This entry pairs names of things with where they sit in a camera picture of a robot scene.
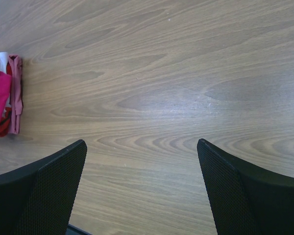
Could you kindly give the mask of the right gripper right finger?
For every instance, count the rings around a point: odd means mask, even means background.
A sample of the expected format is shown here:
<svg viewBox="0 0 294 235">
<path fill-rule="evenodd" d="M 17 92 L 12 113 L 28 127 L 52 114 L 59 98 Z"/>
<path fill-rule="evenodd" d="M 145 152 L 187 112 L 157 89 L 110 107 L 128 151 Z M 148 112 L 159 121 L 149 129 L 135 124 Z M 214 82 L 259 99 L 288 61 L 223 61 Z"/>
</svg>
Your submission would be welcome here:
<svg viewBox="0 0 294 235">
<path fill-rule="evenodd" d="M 216 147 L 205 139 L 197 153 L 219 235 L 294 235 L 294 178 Z"/>
</svg>

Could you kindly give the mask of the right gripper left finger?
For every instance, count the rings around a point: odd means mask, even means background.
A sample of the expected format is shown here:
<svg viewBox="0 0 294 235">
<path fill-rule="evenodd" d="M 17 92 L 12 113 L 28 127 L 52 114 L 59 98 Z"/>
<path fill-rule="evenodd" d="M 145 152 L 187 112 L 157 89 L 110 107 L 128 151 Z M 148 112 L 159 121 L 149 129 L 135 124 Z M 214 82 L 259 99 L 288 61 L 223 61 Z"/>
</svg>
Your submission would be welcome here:
<svg viewBox="0 0 294 235">
<path fill-rule="evenodd" d="M 87 154 L 84 140 L 0 175 L 0 235 L 85 235 L 69 224 Z"/>
</svg>

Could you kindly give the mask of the salmon pink t-shirt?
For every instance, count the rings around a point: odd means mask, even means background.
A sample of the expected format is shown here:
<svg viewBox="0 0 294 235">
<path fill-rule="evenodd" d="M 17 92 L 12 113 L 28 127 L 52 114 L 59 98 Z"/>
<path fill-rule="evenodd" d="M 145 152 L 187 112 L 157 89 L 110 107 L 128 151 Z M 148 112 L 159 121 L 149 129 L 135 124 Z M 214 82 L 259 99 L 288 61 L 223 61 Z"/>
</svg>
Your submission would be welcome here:
<svg viewBox="0 0 294 235">
<path fill-rule="evenodd" d="M 22 101 L 22 75 L 23 61 L 22 58 L 15 54 L 8 56 L 8 63 L 12 71 L 12 84 L 10 91 L 10 105 L 12 109 L 11 122 L 9 125 L 10 134 L 19 134 L 20 132 L 20 117 L 23 112 Z"/>
</svg>

